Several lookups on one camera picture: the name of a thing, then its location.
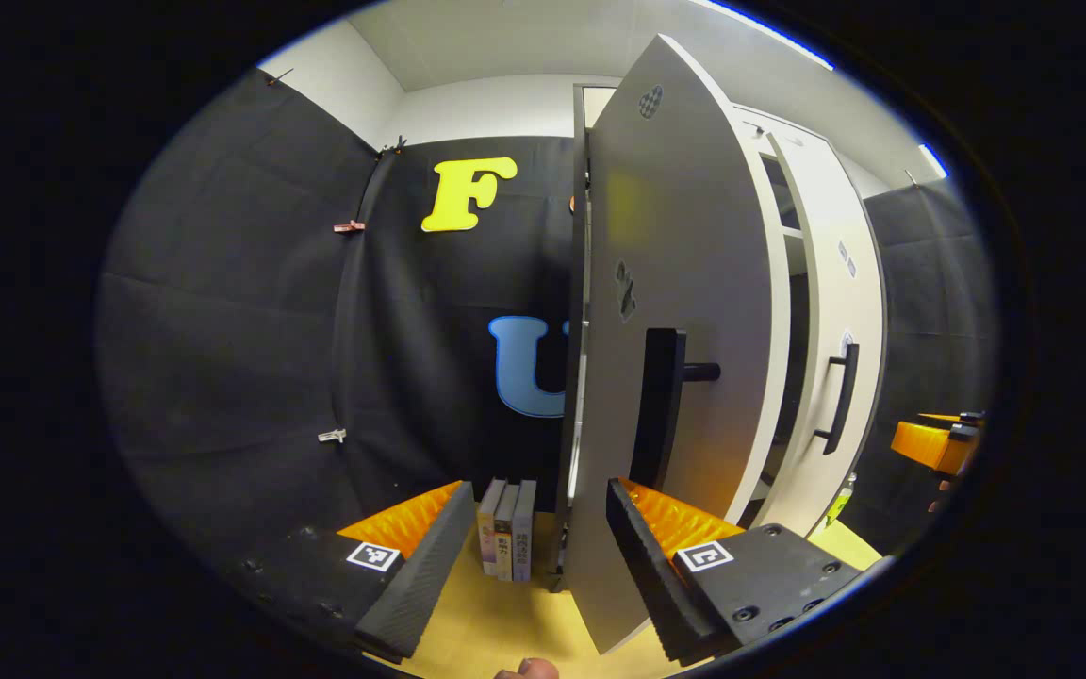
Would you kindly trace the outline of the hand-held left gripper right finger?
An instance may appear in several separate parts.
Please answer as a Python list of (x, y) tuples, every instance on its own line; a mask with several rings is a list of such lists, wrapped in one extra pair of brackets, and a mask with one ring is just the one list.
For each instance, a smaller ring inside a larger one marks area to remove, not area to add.
[(864, 577), (784, 525), (742, 529), (624, 477), (607, 483), (606, 520), (680, 665), (752, 652)]

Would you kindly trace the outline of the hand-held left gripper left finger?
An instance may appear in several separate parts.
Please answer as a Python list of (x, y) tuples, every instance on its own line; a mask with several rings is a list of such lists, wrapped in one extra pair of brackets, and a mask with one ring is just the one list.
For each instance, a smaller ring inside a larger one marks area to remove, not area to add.
[(349, 527), (301, 527), (241, 559), (250, 596), (324, 646), (405, 661), (473, 527), (473, 486), (425, 491)]

